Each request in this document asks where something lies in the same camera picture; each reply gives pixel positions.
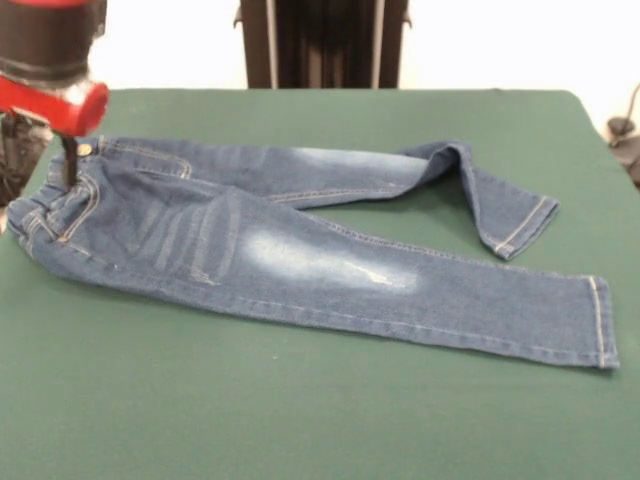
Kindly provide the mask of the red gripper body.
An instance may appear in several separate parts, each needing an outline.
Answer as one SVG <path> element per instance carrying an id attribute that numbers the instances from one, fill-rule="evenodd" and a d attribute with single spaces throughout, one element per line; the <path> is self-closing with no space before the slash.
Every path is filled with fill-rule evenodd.
<path id="1" fill-rule="evenodd" d="M 1 78 L 1 111 L 48 125 L 63 136 L 87 136 L 102 122 L 109 100 L 104 83 L 84 79 L 56 90 L 41 90 Z"/>

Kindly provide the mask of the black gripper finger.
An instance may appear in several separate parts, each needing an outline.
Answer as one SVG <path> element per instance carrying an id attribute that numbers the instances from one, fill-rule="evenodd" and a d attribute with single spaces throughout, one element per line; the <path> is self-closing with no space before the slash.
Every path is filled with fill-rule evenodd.
<path id="1" fill-rule="evenodd" d="M 78 143 L 72 136 L 61 136 L 60 140 L 64 150 L 64 185 L 72 189 L 77 182 Z"/>

